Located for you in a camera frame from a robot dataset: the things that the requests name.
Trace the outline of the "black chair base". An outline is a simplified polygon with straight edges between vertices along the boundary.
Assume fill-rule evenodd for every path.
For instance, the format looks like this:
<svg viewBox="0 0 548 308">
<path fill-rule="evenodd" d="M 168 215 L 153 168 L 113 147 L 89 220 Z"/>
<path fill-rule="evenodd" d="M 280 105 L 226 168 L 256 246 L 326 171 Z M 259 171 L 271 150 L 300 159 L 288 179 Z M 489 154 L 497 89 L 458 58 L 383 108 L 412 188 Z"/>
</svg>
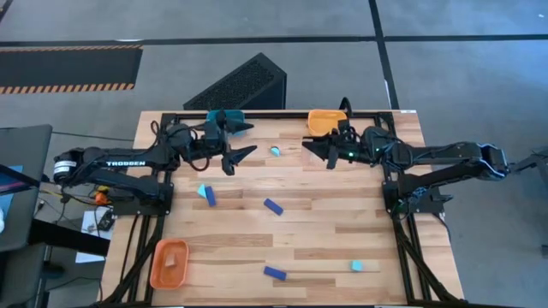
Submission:
<svg viewBox="0 0 548 308">
<path fill-rule="evenodd" d="M 533 168 L 537 168 L 539 171 L 548 174 L 548 147 L 532 151 L 532 154 L 529 157 L 522 159 L 518 163 L 513 163 L 510 166 L 510 171 L 517 173 L 525 169 Z"/>
</svg>

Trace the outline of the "dark monitor with stand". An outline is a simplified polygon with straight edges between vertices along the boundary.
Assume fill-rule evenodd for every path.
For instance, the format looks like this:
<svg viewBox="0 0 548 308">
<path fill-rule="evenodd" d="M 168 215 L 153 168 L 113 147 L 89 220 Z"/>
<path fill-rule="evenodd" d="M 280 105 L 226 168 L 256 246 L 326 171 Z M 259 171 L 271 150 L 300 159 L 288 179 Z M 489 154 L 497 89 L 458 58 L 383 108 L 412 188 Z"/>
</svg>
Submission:
<svg viewBox="0 0 548 308">
<path fill-rule="evenodd" d="M 52 126 L 0 128 L 0 164 L 22 166 L 22 173 L 35 180 L 42 177 L 50 145 Z M 39 191 L 17 192 L 11 199 L 5 229 L 0 233 L 0 252 L 27 245 Z"/>
</svg>

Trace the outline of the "yellow plastic bin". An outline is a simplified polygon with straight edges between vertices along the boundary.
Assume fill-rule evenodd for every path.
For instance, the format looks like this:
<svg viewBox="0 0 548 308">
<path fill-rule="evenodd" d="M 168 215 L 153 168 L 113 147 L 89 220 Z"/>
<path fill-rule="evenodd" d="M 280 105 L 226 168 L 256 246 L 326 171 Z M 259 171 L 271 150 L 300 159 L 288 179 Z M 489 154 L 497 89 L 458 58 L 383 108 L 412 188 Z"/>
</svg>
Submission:
<svg viewBox="0 0 548 308">
<path fill-rule="evenodd" d="M 342 110 L 310 110 L 307 118 L 308 132 L 313 137 L 321 137 L 337 129 L 339 121 L 347 119 Z"/>
</svg>

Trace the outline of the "black perforated case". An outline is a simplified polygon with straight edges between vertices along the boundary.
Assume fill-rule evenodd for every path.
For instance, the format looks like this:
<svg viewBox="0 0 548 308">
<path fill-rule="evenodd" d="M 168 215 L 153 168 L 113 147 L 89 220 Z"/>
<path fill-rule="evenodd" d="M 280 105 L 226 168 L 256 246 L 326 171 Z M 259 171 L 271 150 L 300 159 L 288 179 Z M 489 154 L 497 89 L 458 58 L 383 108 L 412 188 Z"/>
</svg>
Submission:
<svg viewBox="0 0 548 308">
<path fill-rule="evenodd" d="M 263 53 L 187 101 L 184 110 L 284 110 L 287 74 Z"/>
</svg>

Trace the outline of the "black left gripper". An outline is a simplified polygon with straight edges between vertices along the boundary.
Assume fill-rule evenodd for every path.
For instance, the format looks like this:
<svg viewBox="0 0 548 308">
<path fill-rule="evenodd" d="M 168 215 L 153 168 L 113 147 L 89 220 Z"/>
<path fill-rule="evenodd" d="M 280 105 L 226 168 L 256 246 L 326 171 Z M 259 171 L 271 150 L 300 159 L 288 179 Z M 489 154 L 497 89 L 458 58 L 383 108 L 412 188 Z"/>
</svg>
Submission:
<svg viewBox="0 0 548 308">
<path fill-rule="evenodd" d="M 226 151 L 226 114 L 223 110 L 216 113 L 214 120 L 206 121 L 204 124 L 205 143 L 208 147 L 223 154 L 222 169 L 226 175 L 235 174 L 237 166 L 245 157 L 257 149 L 256 145 L 250 145 L 241 149 Z M 253 124 L 241 121 L 228 121 L 227 131 L 239 133 L 253 128 Z"/>
</svg>

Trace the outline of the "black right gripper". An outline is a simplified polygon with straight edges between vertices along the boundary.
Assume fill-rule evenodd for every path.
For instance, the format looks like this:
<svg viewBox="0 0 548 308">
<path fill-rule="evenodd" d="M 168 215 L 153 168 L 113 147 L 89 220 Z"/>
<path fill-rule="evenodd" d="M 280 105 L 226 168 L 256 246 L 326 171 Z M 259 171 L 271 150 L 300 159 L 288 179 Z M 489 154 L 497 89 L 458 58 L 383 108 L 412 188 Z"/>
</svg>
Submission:
<svg viewBox="0 0 548 308">
<path fill-rule="evenodd" d="M 352 163 L 362 150 L 360 135 L 350 125 L 350 121 L 339 121 L 337 130 L 333 129 L 329 138 L 306 137 L 302 145 L 321 159 L 328 159 L 327 169 L 334 169 L 339 155 Z"/>
</svg>

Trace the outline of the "orange plastic bin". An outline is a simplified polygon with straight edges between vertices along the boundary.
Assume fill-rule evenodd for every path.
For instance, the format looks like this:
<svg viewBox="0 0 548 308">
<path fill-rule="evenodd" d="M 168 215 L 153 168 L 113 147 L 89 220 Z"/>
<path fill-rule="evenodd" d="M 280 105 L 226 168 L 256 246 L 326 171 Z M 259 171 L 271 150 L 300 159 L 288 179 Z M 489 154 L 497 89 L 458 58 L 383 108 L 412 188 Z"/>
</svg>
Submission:
<svg viewBox="0 0 548 308">
<path fill-rule="evenodd" d="M 177 264 L 173 267 L 165 267 L 165 257 L 175 253 Z M 188 271 L 189 248 L 182 239 L 160 240 L 155 248 L 152 271 L 149 279 L 154 289 L 173 290 L 181 287 L 185 282 Z"/>
</svg>

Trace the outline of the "black hazard-striped floor mat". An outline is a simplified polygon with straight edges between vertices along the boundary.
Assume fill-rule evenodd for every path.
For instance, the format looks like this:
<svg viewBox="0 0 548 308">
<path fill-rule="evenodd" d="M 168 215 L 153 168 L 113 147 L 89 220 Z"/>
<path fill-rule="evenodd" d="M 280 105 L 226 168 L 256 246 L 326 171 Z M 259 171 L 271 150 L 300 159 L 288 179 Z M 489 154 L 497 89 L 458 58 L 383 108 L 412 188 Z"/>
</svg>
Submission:
<svg viewBox="0 0 548 308">
<path fill-rule="evenodd" d="M 0 95 L 132 90 L 143 51 L 136 44 L 0 48 Z"/>
</svg>

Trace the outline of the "blue plastic bin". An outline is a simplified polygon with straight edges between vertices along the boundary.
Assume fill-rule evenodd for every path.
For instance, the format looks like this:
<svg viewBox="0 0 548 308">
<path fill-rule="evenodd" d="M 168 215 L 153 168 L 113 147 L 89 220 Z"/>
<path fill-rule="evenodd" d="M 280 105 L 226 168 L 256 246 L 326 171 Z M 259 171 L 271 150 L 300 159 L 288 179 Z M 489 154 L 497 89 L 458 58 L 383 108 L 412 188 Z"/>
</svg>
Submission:
<svg viewBox="0 0 548 308">
<path fill-rule="evenodd" d="M 210 111 L 207 116 L 206 116 L 206 120 L 207 121 L 210 121 L 210 120 L 214 120 L 215 117 L 216 117 L 216 113 L 218 112 L 219 110 L 212 110 Z M 228 121 L 241 121 L 241 122 L 245 122 L 245 116 L 243 114 L 242 111 L 240 110 L 223 110 L 226 114 L 226 126 L 225 126 L 225 132 L 226 132 L 226 136 L 228 135 L 238 135 L 238 134 L 242 134 L 243 132 L 239 132 L 239 133 L 230 133 L 227 131 L 227 122 Z"/>
</svg>

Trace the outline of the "white paper sheet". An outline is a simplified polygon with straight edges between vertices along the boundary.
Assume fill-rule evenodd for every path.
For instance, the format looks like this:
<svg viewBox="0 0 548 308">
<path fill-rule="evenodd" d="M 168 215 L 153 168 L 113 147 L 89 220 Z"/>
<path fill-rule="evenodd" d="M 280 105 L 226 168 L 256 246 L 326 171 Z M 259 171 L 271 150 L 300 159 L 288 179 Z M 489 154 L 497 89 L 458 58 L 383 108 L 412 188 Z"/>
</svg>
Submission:
<svg viewBox="0 0 548 308">
<path fill-rule="evenodd" d="M 114 226 L 111 226 L 108 231 L 97 230 L 97 224 L 103 218 L 104 214 L 107 213 L 109 210 L 109 207 L 98 207 L 96 210 L 85 211 L 80 231 L 84 234 L 90 234 L 96 237 L 110 240 L 113 234 Z M 104 260 L 105 257 L 84 252 L 77 252 L 75 257 L 75 262 L 77 264 L 94 263 Z"/>
</svg>

